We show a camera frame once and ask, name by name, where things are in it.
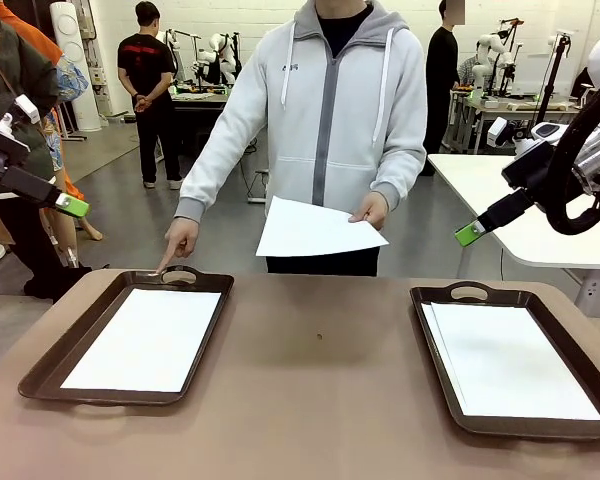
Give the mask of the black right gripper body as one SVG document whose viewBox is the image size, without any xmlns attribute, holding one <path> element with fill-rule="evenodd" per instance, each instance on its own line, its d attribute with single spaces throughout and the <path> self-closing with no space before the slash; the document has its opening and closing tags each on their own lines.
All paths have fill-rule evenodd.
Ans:
<svg viewBox="0 0 600 480">
<path fill-rule="evenodd" d="M 554 150 L 549 142 L 533 142 L 502 170 L 503 178 L 512 189 L 522 189 L 530 199 L 538 200 Z"/>
</svg>

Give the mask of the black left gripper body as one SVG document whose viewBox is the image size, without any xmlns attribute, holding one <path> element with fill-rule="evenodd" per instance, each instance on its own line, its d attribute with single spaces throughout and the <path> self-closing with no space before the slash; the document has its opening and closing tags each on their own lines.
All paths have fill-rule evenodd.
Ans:
<svg viewBox="0 0 600 480">
<path fill-rule="evenodd" d="M 27 145 L 0 132 L 0 186 L 19 188 L 24 184 L 28 176 L 24 163 L 29 153 Z"/>
</svg>

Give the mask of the person's left hand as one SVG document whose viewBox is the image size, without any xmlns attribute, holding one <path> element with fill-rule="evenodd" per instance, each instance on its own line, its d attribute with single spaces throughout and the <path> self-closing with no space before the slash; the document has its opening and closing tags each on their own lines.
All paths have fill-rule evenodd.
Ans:
<svg viewBox="0 0 600 480">
<path fill-rule="evenodd" d="M 366 195 L 359 207 L 351 217 L 350 223 L 365 221 L 380 231 L 385 224 L 389 206 L 385 197 L 378 192 L 371 192 Z"/>
</svg>

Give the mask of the person's right hand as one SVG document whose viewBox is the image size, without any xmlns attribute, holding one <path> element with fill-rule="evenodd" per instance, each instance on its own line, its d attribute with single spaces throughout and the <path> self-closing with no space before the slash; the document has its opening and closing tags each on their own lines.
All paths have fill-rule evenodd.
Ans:
<svg viewBox="0 0 600 480">
<path fill-rule="evenodd" d="M 165 234 L 167 246 L 156 272 L 161 273 L 164 271 L 174 258 L 187 258 L 191 255 L 194 251 L 198 234 L 198 222 L 188 218 L 175 218 Z"/>
</svg>

